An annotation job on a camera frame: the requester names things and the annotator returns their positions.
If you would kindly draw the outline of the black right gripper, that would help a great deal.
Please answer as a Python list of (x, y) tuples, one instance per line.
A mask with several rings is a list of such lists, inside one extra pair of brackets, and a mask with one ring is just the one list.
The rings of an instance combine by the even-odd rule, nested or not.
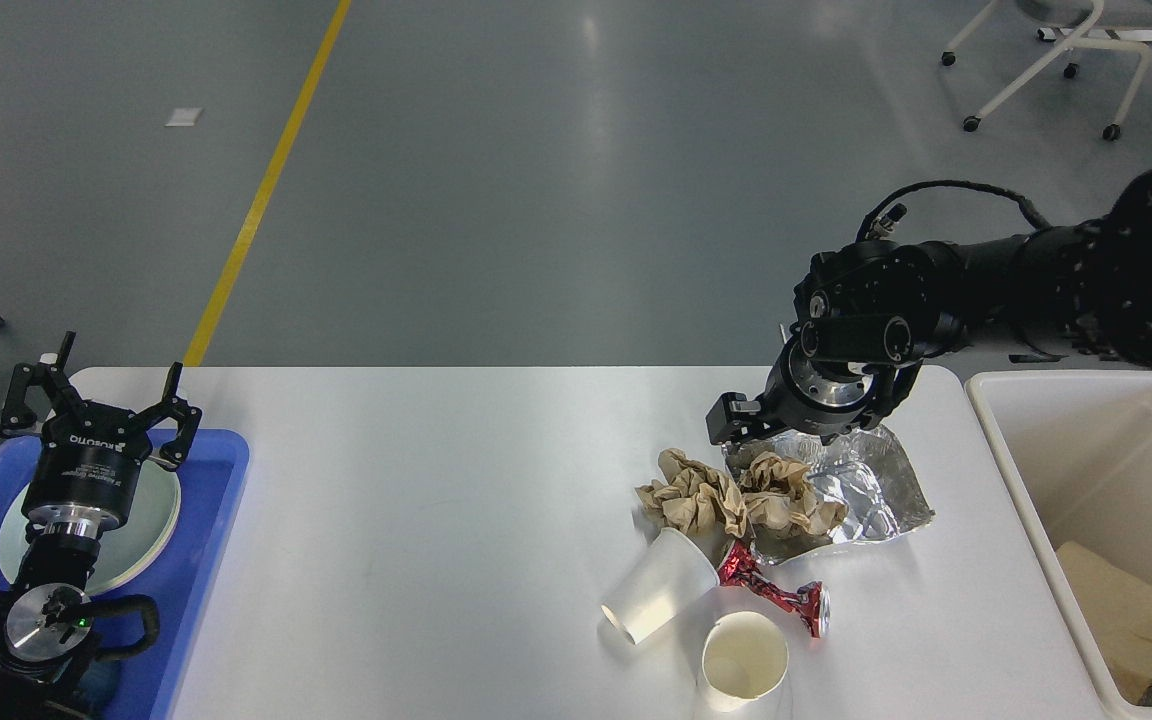
[(771, 369), (761, 396), (722, 393), (705, 415), (708, 444), (744, 445), (786, 432), (832, 441), (874, 430), (908, 397), (908, 370), (879, 365), (872, 374), (846, 363), (814, 364), (791, 340)]

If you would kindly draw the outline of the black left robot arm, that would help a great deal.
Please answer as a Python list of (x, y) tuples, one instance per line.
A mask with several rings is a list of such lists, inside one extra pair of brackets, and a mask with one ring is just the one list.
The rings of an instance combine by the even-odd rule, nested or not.
[(0, 719), (91, 719), (83, 679), (151, 650), (161, 632), (154, 598), (96, 600), (88, 583), (105, 535), (131, 520), (143, 468), (187, 460), (200, 407), (180, 393), (180, 363), (145, 409), (83, 397), (67, 374), (74, 342), (67, 332), (51, 359), (15, 365), (0, 414), (1, 438), (41, 444), (22, 509), (26, 552), (0, 588)]

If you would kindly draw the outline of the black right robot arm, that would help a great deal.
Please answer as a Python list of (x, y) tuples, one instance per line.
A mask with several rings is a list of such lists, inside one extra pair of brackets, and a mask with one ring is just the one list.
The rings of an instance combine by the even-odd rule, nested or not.
[(786, 430), (829, 444), (876, 429), (924, 361), (979, 348), (1011, 363), (1087, 356), (1152, 370), (1152, 169), (1102, 217), (1051, 225), (1016, 196), (1029, 233), (979, 243), (884, 236), (899, 194), (852, 242), (819, 252), (794, 291), (796, 319), (758, 396), (707, 414), (717, 446)]

